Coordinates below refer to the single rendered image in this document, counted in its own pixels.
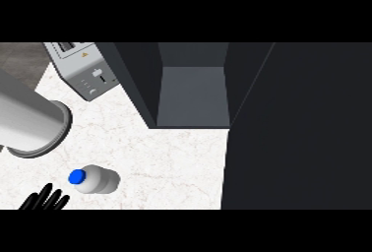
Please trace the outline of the large grey cylindrical pot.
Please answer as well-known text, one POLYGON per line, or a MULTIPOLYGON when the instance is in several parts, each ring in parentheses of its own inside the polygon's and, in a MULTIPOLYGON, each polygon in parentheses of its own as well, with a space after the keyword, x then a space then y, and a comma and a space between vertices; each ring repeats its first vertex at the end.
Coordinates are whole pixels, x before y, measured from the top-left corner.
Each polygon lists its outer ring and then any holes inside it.
POLYGON ((19 158, 38 158, 63 141, 72 123, 68 106, 47 100, 0 69, 0 145, 19 158))

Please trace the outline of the dark grey cabinet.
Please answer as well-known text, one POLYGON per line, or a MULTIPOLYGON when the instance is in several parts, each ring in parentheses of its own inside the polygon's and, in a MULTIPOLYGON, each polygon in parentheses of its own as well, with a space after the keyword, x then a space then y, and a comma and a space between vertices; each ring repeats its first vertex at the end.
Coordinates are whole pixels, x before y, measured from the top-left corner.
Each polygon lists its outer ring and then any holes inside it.
POLYGON ((270 42, 100 42, 150 129, 229 129, 270 42))

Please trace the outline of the dark grey cabinet door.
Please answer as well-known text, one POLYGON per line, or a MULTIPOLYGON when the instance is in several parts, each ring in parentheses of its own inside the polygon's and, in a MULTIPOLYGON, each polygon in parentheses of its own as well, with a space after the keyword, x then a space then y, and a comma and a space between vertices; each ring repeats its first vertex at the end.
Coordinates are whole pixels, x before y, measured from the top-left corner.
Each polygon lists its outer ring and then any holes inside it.
POLYGON ((229 132, 224 209, 372 209, 372 43, 273 45, 229 132))

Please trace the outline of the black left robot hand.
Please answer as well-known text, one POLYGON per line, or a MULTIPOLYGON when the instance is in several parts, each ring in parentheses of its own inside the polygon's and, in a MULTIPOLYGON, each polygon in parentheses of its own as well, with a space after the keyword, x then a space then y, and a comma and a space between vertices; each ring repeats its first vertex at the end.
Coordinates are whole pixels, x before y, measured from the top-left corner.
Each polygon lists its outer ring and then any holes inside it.
POLYGON ((49 183, 40 192, 34 192, 24 201, 21 210, 60 210, 69 201, 69 196, 62 194, 62 190, 52 190, 49 183))

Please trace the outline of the blue-capped water bottle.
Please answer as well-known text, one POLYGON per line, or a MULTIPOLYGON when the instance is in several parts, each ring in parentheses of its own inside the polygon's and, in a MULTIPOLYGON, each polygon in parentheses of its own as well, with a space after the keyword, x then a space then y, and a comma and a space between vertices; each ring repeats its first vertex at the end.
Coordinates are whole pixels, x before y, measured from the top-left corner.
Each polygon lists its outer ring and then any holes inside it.
POLYGON ((83 194, 111 194, 118 189, 121 177, 115 170, 88 164, 69 172, 68 182, 83 194))

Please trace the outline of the silver toaster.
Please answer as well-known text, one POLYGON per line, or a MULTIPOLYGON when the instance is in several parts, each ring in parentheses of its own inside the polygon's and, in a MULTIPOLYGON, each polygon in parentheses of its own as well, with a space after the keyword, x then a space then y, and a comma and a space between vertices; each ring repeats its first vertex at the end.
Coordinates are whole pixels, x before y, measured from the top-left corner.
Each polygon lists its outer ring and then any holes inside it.
POLYGON ((86 101, 96 99, 119 81, 93 42, 44 42, 60 79, 86 101))

